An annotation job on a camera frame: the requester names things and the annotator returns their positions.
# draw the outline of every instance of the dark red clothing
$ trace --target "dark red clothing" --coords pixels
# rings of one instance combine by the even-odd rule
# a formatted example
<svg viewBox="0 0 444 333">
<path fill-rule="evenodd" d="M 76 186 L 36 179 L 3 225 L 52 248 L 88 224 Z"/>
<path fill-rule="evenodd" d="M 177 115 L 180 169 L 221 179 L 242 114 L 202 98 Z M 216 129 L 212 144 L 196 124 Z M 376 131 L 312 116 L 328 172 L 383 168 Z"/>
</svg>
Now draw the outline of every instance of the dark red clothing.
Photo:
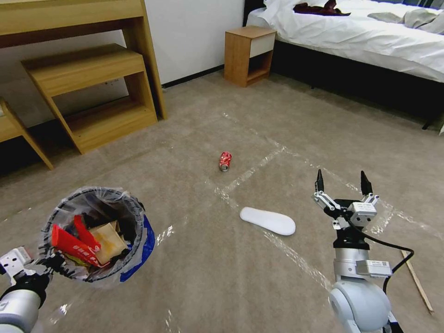
<svg viewBox="0 0 444 333">
<path fill-rule="evenodd" d="M 323 6 L 309 6 L 307 2 L 297 4 L 293 11 L 300 14 L 314 14 L 314 15 L 324 15 L 324 16 L 349 16 L 351 13 L 342 13 L 338 8 L 334 9 L 336 6 L 335 0 L 328 0 Z"/>
</svg>

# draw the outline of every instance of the wooden stick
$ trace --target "wooden stick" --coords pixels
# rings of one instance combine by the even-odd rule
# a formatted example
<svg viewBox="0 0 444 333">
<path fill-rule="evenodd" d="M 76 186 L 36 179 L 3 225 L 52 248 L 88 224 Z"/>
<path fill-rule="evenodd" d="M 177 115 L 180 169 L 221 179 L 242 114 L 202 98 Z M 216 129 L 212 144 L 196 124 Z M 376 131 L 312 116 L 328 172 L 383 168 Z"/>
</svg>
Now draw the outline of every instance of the wooden stick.
<svg viewBox="0 0 444 333">
<path fill-rule="evenodd" d="M 408 253 L 406 251 L 401 250 L 402 256 L 406 258 L 408 256 Z M 410 260 L 406 262 L 408 270 L 410 271 L 410 274 L 412 275 L 413 281 L 416 284 L 416 288 L 418 288 L 418 291 L 422 297 L 422 300 L 424 301 L 425 306 L 427 306 L 427 310 L 429 310 L 430 314 L 434 314 L 435 311 L 432 308 L 432 305 L 430 304 L 429 299 L 427 298 L 426 292 L 422 288 L 421 282 L 418 279 L 418 276 L 416 275 L 412 264 L 410 263 Z"/>
</svg>

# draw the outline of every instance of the blue label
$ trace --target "blue label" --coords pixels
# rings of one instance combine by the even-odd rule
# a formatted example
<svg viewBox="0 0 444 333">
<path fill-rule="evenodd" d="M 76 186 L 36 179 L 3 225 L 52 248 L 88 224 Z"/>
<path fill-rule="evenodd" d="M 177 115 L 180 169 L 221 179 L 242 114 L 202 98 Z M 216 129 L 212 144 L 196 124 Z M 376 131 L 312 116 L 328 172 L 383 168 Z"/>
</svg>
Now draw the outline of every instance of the blue label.
<svg viewBox="0 0 444 333">
<path fill-rule="evenodd" d="M 154 237 L 154 231 L 151 228 L 146 215 L 143 216 L 143 227 L 147 230 L 147 240 L 143 244 L 142 261 L 139 264 L 132 267 L 127 272 L 121 273 L 120 282 L 125 282 L 126 280 L 128 280 L 131 277 L 131 275 L 133 275 L 143 265 L 143 263 L 147 261 L 148 257 L 150 256 L 151 252 L 154 249 L 156 238 Z"/>
</svg>

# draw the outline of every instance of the white insole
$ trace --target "white insole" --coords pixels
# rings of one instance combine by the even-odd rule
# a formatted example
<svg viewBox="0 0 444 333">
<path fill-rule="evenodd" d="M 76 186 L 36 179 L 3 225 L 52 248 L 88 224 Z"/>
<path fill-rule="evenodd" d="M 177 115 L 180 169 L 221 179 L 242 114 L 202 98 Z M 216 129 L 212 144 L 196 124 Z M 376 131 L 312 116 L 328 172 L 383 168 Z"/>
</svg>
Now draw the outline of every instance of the white insole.
<svg viewBox="0 0 444 333">
<path fill-rule="evenodd" d="M 240 218 L 284 236 L 294 234 L 296 230 L 295 222 L 290 217 L 266 210 L 244 207 L 240 211 Z"/>
</svg>

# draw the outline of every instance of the baseboard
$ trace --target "baseboard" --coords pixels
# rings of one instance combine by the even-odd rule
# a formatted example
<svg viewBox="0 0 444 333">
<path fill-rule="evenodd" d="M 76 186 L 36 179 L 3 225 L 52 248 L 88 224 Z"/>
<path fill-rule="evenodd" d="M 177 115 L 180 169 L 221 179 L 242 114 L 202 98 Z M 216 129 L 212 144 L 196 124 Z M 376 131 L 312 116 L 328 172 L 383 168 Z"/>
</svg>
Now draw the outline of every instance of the baseboard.
<svg viewBox="0 0 444 333">
<path fill-rule="evenodd" d="M 216 66 L 216 67 L 213 67 L 210 69 L 206 69 L 206 70 L 199 72 L 199 73 L 195 73 L 195 74 L 188 75 L 186 77 L 183 77 L 183 78 L 171 81 L 171 82 L 164 83 L 162 85 L 162 88 L 169 88 L 169 87 L 172 87 L 172 86 L 175 86 L 175 85 L 187 82 L 187 81 L 197 79 L 198 77 L 201 77 L 201 76 L 213 73 L 213 72 L 217 72 L 217 71 L 223 69 L 223 67 L 224 67 L 224 65 Z"/>
</svg>

